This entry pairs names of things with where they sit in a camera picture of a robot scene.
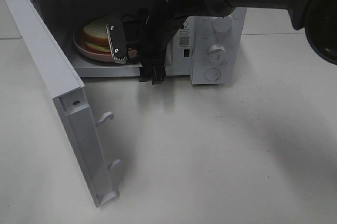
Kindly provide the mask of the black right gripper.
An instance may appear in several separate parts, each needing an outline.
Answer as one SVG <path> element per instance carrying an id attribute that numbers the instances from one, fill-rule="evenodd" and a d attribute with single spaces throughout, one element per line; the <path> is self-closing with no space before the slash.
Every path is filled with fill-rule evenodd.
<path id="1" fill-rule="evenodd" d="M 139 82 L 151 80 L 148 69 L 153 69 L 152 85 L 161 84 L 166 76 L 167 43 L 165 32 L 159 29 L 160 24 L 160 19 L 151 19 L 147 8 L 139 8 L 133 20 L 123 22 L 127 48 L 135 51 L 133 55 L 128 54 L 128 59 L 132 64 L 142 65 L 139 68 Z"/>

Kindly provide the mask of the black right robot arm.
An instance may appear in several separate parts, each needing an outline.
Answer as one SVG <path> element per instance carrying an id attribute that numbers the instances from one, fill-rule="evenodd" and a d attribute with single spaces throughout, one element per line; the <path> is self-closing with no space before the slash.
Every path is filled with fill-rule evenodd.
<path id="1" fill-rule="evenodd" d="M 238 7 L 288 11 L 293 28 L 305 30 L 312 49 L 327 62 L 336 63 L 336 0 L 153 0 L 139 25 L 139 80 L 164 81 L 167 45 L 188 17 L 225 17 Z"/>

